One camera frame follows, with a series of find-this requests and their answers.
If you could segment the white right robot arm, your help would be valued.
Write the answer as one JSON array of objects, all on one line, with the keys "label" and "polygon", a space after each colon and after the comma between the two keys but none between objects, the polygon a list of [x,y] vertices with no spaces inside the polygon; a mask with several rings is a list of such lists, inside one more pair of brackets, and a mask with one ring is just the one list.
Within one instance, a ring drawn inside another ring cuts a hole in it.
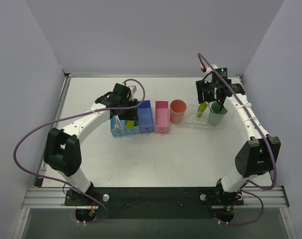
[{"label": "white right robot arm", "polygon": [[262,127],[242,85],[228,79],[227,68],[202,67],[202,71],[205,76],[195,84],[199,104],[210,110],[208,123],[217,126],[228,115],[243,140],[234,168],[220,180],[223,191],[236,192],[260,175],[276,173],[281,141]]}]

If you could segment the orange plastic cup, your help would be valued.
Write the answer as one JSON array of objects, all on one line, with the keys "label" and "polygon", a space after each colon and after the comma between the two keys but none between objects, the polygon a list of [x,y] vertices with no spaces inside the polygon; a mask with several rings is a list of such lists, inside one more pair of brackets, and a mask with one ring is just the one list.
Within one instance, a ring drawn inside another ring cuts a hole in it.
[{"label": "orange plastic cup", "polygon": [[179,124],[186,112],[187,105],[182,100],[173,100],[170,103],[170,121],[172,124]]}]

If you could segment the yellow green toothpaste tube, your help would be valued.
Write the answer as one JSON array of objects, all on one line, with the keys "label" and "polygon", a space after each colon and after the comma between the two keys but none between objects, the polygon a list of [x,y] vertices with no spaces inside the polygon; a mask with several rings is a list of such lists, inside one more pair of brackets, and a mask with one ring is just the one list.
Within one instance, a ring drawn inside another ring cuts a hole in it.
[{"label": "yellow green toothpaste tube", "polygon": [[197,110],[197,113],[196,113],[196,117],[198,119],[200,119],[204,113],[204,111],[206,110],[206,108],[208,107],[208,104],[206,102],[203,102],[203,103],[200,103],[199,104],[199,107],[198,107],[198,110]]},{"label": "yellow green toothpaste tube", "polygon": [[125,128],[134,128],[135,124],[136,124],[136,122],[134,120],[128,120],[126,122]]}]

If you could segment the green plastic cup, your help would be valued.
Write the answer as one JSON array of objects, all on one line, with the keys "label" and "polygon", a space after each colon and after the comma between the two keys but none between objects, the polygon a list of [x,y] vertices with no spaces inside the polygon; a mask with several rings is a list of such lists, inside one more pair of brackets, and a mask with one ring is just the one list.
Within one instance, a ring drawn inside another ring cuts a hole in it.
[{"label": "green plastic cup", "polygon": [[208,124],[211,126],[219,125],[222,119],[228,113],[228,111],[217,102],[210,104],[209,110]]}]

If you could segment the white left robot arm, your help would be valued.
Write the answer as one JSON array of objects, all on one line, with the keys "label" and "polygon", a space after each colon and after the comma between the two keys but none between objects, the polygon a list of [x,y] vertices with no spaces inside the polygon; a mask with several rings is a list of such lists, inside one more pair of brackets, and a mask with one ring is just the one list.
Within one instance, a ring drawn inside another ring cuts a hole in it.
[{"label": "white left robot arm", "polygon": [[83,205],[93,201],[92,183],[81,170],[81,143],[98,126],[113,116],[121,120],[136,120],[138,104],[134,98],[136,86],[116,83],[111,92],[97,98],[87,110],[87,115],[78,117],[69,125],[52,128],[47,136],[44,162],[63,176],[66,182],[78,189],[76,199]]}]

